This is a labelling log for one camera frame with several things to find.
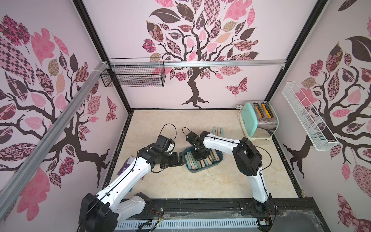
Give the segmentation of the teal plastic storage box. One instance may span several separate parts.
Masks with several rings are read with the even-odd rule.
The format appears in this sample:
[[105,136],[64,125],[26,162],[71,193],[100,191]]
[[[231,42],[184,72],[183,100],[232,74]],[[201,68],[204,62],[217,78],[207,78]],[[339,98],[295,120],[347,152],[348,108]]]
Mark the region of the teal plastic storage box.
[[214,167],[223,161],[223,153],[218,150],[212,150],[206,159],[196,160],[196,150],[194,147],[189,147],[183,151],[186,168],[192,172],[200,172],[208,168]]

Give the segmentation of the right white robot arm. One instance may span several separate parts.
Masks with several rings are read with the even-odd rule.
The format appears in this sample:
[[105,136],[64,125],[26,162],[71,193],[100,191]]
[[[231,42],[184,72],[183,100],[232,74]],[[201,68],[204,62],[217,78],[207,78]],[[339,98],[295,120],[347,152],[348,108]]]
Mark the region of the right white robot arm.
[[185,139],[194,147],[196,160],[207,158],[212,150],[232,155],[238,170],[249,178],[253,199],[262,206],[271,205],[262,173],[262,155],[248,138],[232,140],[207,131],[199,135],[191,131]]

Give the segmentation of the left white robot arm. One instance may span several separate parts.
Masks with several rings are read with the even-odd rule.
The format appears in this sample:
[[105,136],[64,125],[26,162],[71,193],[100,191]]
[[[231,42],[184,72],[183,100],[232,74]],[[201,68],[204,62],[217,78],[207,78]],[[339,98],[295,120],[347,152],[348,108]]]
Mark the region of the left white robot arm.
[[134,162],[116,180],[97,194],[89,193],[83,198],[77,231],[113,232],[120,222],[142,213],[147,204],[144,197],[134,196],[125,202],[122,200],[157,164],[165,169],[182,166],[185,164],[184,155],[154,146],[140,149]]

